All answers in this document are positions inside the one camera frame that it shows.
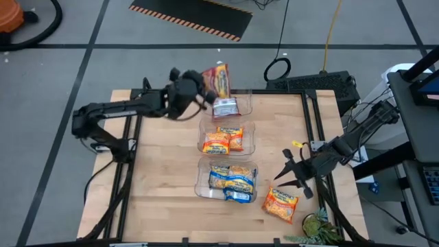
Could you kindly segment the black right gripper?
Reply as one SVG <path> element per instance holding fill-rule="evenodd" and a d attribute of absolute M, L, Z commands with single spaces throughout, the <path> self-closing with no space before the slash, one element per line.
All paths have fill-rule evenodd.
<path fill-rule="evenodd" d="M 304 161 L 296 163 L 293 159 L 291 150 L 284 149 L 283 154 L 287 159 L 284 168 L 281 172 L 275 176 L 275 180 L 286 175 L 289 172 L 293 172 L 296 179 L 288 181 L 286 183 L 279 184 L 279 187 L 295 186 L 302 188 L 307 199 L 313 197 L 313 192 L 307 185 L 307 181 L 312 178 L 321 178 L 330 174 L 338 163 L 338 155 L 336 152 L 320 152 L 315 157 L 309 158 Z"/>

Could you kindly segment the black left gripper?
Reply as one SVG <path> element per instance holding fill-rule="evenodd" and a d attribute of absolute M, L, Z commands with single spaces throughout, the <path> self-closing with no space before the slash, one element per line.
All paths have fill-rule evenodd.
<path fill-rule="evenodd" d="M 199 102 L 197 96 L 201 96 L 208 104 L 213 104 L 217 99 L 215 91 L 207 91 L 205 94 L 204 77 L 194 70 L 185 71 L 183 74 L 177 68 L 172 68 L 169 73 L 171 84 L 167 85 L 167 118 L 178 119 L 191 103 L 196 103 L 199 109 L 185 119 L 195 117 L 205 109 L 204 101 Z"/>

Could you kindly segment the red beef ramen packet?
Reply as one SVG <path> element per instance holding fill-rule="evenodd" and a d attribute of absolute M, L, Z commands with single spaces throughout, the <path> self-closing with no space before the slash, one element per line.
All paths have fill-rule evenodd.
<path fill-rule="evenodd" d="M 214 91 L 220 98 L 230 97 L 230 79 L 227 64 L 220 64 L 202 72 L 204 85 L 208 91 Z"/>

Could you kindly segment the silver packet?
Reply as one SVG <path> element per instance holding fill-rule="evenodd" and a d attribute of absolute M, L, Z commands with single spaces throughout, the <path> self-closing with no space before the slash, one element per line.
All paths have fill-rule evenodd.
<path fill-rule="evenodd" d="M 213 104 L 213 116 L 215 118 L 232 115 L 240 115 L 235 97 L 215 100 Z"/>

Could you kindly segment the blue soy sauce ramen packet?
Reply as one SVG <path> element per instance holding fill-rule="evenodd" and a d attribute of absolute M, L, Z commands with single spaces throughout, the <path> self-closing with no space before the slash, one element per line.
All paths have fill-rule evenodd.
<path fill-rule="evenodd" d="M 209 173 L 209 187 L 213 189 L 223 189 L 229 169 L 229 166 L 211 166 Z"/>
<path fill-rule="evenodd" d="M 230 166 L 224 188 L 253 194 L 255 174 L 256 170 L 249 167 Z"/>
<path fill-rule="evenodd" d="M 235 201 L 238 203 L 246 204 L 252 202 L 252 195 L 240 191 L 235 191 L 233 189 L 225 188 L 223 190 L 224 199 Z"/>

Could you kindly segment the orange chicken ramen packet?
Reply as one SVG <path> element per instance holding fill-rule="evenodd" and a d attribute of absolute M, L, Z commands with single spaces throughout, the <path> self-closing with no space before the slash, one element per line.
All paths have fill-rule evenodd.
<path fill-rule="evenodd" d="M 269 187 L 268 194 L 261 208 L 266 213 L 276 216 L 288 224 L 293 224 L 293 216 L 298 201 L 299 198 L 296 196 L 291 196 L 288 193 Z"/>
<path fill-rule="evenodd" d="M 202 151 L 207 154 L 229 154 L 230 134 L 223 132 L 206 133 Z"/>
<path fill-rule="evenodd" d="M 223 132 L 230 135 L 229 148 L 230 151 L 241 152 L 243 148 L 243 128 L 217 127 L 217 132 Z"/>

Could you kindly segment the clear plastic bin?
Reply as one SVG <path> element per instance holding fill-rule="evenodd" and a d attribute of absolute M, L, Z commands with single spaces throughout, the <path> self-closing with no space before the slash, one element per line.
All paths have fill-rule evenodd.
<path fill-rule="evenodd" d="M 194 187 L 195 194 L 203 198 L 212 198 L 217 200 L 225 200 L 223 189 L 213 189 L 209 187 L 209 173 L 211 166 L 240 166 L 249 167 L 250 169 L 255 169 L 256 174 L 254 178 L 254 191 L 252 195 L 252 202 L 256 199 L 257 189 L 256 181 L 258 175 L 258 167 L 251 161 L 238 161 L 226 158 L 207 158 L 203 157 L 198 163 L 198 178 Z"/>
<path fill-rule="evenodd" d="M 243 135 L 242 143 L 243 143 L 244 150 L 241 152 L 230 151 L 229 154 L 210 154 L 210 155 L 238 157 L 238 156 L 250 156 L 251 154 L 254 153 L 254 151 L 255 151 L 255 142 L 254 142 L 255 126 L 254 126 L 254 123 L 251 121 L 242 120 L 240 118 L 223 119 L 223 120 L 217 120 L 217 121 L 202 119 L 200 121 L 199 138 L 198 138 L 199 151 L 204 153 L 202 151 L 202 146 L 204 143 L 205 134 L 206 133 L 216 133 L 217 127 L 243 128 L 244 135 Z"/>
<path fill-rule="evenodd" d="M 249 89 L 233 89 L 229 98 L 235 97 L 237 99 L 237 105 L 239 108 L 240 115 L 232 115 L 226 117 L 244 116 L 249 115 L 252 112 L 252 90 Z M 214 119 L 219 119 L 223 117 L 215 118 L 213 116 L 213 105 L 208 105 L 207 109 L 204 111 L 205 115 L 208 115 Z"/>

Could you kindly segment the succulent plant in pot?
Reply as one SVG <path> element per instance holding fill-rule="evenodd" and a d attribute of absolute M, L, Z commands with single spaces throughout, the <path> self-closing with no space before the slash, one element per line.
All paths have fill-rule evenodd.
<path fill-rule="evenodd" d="M 307 215 L 302 221 L 304 236 L 286 235 L 284 240 L 299 244 L 337 244 L 343 237 L 337 232 L 337 227 L 328 220 L 325 209 L 319 208 L 314 213 Z"/>

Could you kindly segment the black hazard striped mat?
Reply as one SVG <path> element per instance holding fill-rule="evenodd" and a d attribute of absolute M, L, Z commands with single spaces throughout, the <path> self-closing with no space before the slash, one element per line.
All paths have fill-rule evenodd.
<path fill-rule="evenodd" d="M 134 0 L 129 9 L 234 42 L 253 18 L 250 11 L 214 0 Z"/>

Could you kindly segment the black computer case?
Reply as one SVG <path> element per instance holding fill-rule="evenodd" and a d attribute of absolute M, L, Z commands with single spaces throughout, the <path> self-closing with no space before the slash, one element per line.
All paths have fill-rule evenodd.
<path fill-rule="evenodd" d="M 266 89 L 278 91 L 311 89 L 333 91 L 340 116 L 343 116 L 345 112 L 360 100 L 355 78 L 348 71 L 271 80 L 266 84 Z"/>

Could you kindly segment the white plastic container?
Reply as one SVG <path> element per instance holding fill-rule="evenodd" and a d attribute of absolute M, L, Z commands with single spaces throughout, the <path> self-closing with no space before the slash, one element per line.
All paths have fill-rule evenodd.
<path fill-rule="evenodd" d="M 365 120 L 371 111 L 372 104 L 377 103 L 380 100 L 387 100 L 393 106 L 397 106 L 394 99 L 394 94 L 389 88 L 387 74 L 397 72 L 399 70 L 408 70 L 414 63 L 401 63 L 390 67 L 384 71 L 379 77 L 379 83 L 376 87 L 361 99 L 361 103 L 355 107 L 353 110 L 353 116 L 357 123 L 361 123 Z M 395 148 L 396 146 L 403 144 L 408 141 L 408 137 L 403 125 L 402 119 L 399 119 L 395 124 L 386 124 L 366 142 L 366 146 L 374 150 L 389 150 Z"/>

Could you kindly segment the dark grey desk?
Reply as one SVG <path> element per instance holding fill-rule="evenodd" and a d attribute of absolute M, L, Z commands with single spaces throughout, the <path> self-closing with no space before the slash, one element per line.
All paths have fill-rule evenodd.
<path fill-rule="evenodd" d="M 410 83 L 399 72 L 389 73 L 387 78 L 415 155 L 414 160 L 403 161 L 403 168 L 424 232 L 439 241 L 439 206 L 430 203 L 421 174 L 424 166 L 439 167 L 439 110 L 415 105 Z"/>

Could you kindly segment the black keyboard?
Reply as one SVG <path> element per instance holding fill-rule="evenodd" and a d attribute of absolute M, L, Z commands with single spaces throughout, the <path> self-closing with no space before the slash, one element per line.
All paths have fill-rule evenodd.
<path fill-rule="evenodd" d="M 422 174 L 430 203 L 439 206 L 439 167 L 423 167 Z"/>

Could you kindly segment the black monitor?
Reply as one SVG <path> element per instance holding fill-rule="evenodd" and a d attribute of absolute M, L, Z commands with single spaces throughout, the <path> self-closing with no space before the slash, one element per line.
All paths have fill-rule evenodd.
<path fill-rule="evenodd" d="M 410 93 L 415 105 L 439 108 L 439 71 L 412 83 Z"/>

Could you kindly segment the orange vacuum cleaner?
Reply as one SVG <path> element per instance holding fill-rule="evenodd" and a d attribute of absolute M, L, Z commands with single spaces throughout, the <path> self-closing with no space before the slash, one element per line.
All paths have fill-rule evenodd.
<path fill-rule="evenodd" d="M 16 0 L 0 0 L 0 45 L 10 45 L 12 33 L 23 24 L 37 22 L 38 16 L 23 11 Z"/>

